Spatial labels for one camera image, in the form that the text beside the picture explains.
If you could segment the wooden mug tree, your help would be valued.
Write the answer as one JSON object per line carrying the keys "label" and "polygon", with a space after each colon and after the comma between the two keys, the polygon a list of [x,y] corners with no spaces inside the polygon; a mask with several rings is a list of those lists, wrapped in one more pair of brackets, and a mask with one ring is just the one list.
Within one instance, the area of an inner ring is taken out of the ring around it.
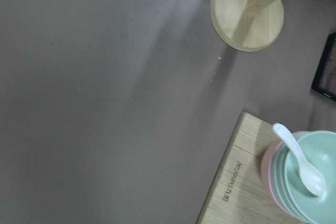
{"label": "wooden mug tree", "polygon": [[279,36],[284,7],[281,0],[211,0],[211,20],[229,46],[245,52],[260,51]]}

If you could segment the bamboo cutting board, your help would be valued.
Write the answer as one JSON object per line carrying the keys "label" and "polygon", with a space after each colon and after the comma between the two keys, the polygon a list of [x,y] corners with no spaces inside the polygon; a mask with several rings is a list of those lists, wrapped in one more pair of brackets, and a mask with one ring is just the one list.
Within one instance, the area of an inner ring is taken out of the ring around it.
{"label": "bamboo cutting board", "polygon": [[263,154],[276,138],[270,124],[249,113],[240,116],[198,223],[335,223],[335,133],[295,133],[307,160],[326,179],[322,196],[313,195],[303,185],[297,160],[285,144],[273,158],[274,194],[288,211],[306,222],[282,211],[261,181]]}

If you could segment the pink lower bowl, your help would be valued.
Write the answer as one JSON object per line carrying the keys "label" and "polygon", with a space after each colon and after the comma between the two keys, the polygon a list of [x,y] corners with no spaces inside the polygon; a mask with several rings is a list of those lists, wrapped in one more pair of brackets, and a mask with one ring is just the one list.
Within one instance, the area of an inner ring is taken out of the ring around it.
{"label": "pink lower bowl", "polygon": [[261,165],[260,165],[260,174],[261,174],[261,181],[268,192],[270,198],[275,202],[275,204],[285,213],[288,215],[299,219],[302,222],[306,222],[303,220],[301,217],[297,217],[294,213],[291,213],[288,211],[288,209],[285,207],[283,203],[281,203],[276,195],[274,194],[274,190],[272,187],[271,183],[271,167],[272,167],[272,162],[274,156],[277,154],[278,150],[283,146],[282,140],[279,138],[276,138],[274,142],[272,142],[265,150],[262,160],[261,160]]}

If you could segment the white ceramic spoon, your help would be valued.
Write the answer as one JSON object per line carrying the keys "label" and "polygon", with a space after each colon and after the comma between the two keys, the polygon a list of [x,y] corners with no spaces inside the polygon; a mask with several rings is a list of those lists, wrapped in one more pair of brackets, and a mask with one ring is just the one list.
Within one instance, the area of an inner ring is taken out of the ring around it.
{"label": "white ceramic spoon", "polygon": [[272,130],[285,143],[296,158],[299,177],[306,189],[315,196],[322,196],[327,188],[325,178],[320,171],[306,159],[294,135],[280,123],[275,123],[272,126]]}

